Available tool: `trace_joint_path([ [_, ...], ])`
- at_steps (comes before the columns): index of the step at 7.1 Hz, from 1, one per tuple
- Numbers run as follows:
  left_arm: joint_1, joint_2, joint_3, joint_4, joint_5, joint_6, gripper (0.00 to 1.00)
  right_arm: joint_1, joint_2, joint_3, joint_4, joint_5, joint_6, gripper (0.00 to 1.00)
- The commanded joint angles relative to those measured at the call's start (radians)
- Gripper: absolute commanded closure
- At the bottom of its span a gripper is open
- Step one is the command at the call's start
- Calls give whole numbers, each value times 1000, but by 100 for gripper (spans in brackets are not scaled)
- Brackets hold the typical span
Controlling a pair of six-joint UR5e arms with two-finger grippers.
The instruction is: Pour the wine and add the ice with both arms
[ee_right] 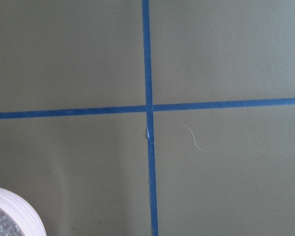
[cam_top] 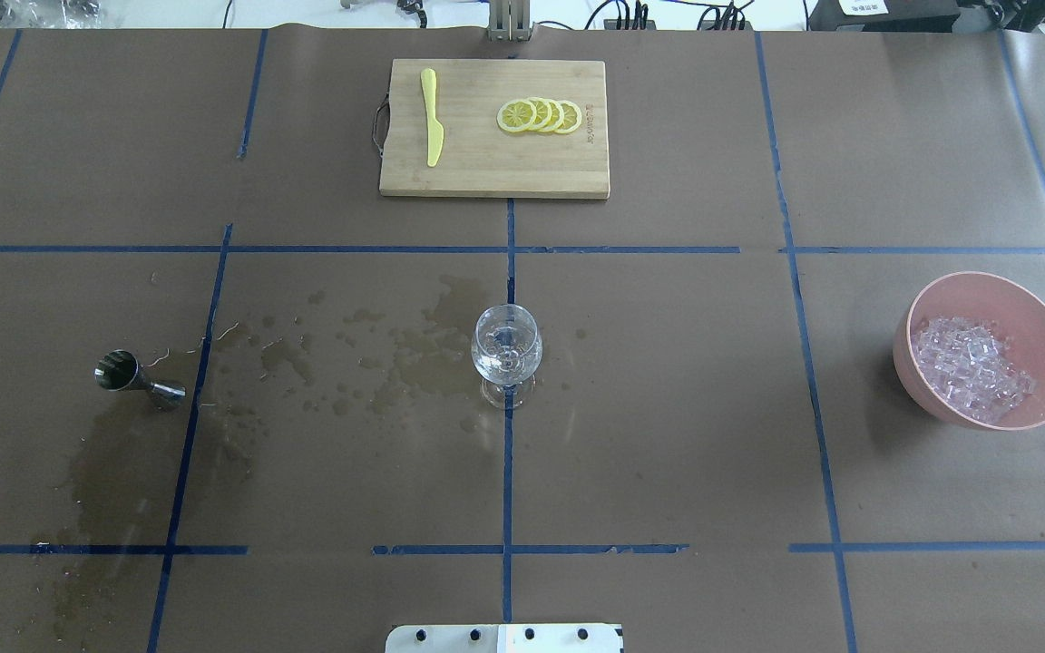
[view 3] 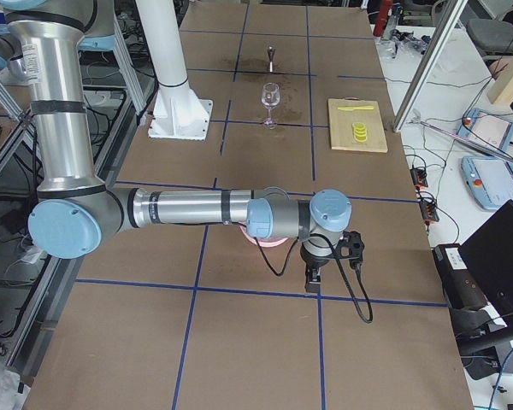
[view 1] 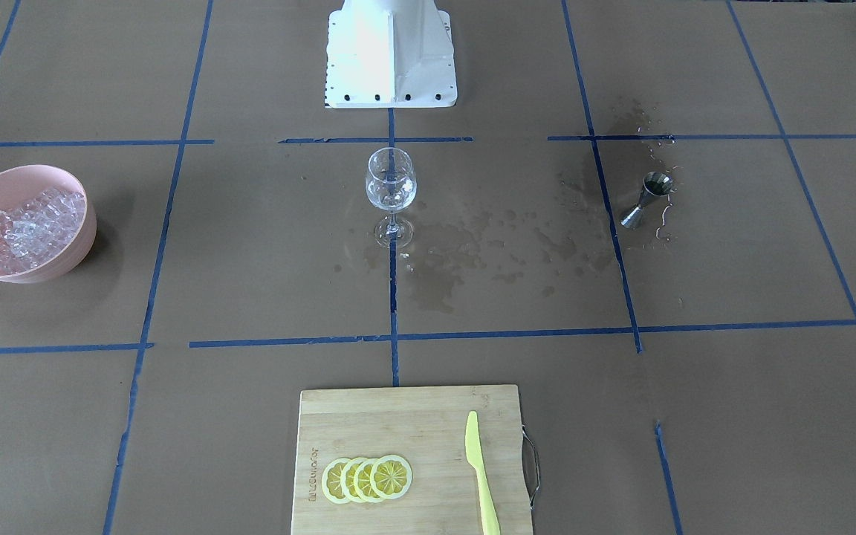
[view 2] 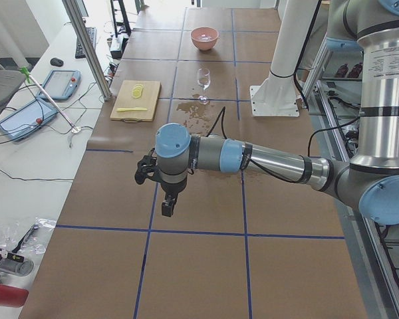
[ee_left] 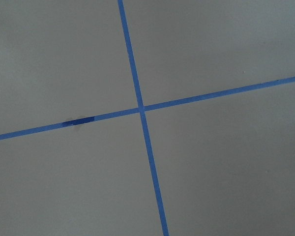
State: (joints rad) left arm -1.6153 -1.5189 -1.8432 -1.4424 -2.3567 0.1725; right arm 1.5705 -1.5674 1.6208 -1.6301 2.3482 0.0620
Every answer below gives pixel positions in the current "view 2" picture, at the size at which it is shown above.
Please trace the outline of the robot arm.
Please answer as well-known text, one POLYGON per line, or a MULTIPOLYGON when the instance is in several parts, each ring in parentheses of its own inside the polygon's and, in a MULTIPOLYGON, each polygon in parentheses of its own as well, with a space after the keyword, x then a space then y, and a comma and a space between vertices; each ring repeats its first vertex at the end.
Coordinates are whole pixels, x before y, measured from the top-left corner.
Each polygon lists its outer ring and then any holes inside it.
POLYGON ((332 1, 327 45, 363 52, 356 154, 348 162, 300 156, 166 124, 135 173, 139 184, 162 186, 163 215, 172 216, 189 171, 254 169, 310 185, 377 223, 399 224, 399 1, 332 1))

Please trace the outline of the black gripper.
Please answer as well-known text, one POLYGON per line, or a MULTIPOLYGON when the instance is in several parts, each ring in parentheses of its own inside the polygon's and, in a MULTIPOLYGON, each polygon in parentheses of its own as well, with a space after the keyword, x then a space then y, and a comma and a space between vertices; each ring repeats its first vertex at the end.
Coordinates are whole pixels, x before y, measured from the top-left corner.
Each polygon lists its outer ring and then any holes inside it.
POLYGON ((186 188, 187 173, 184 172, 176 175, 164 173, 158 165, 158 157, 154 156, 154 151, 155 149, 152 148, 137 163, 134 178, 138 185, 142 185, 147 179, 161 185, 161 188, 165 192, 165 199, 169 199, 169 203, 162 202, 162 215, 171 217, 177 203, 178 194, 186 188))

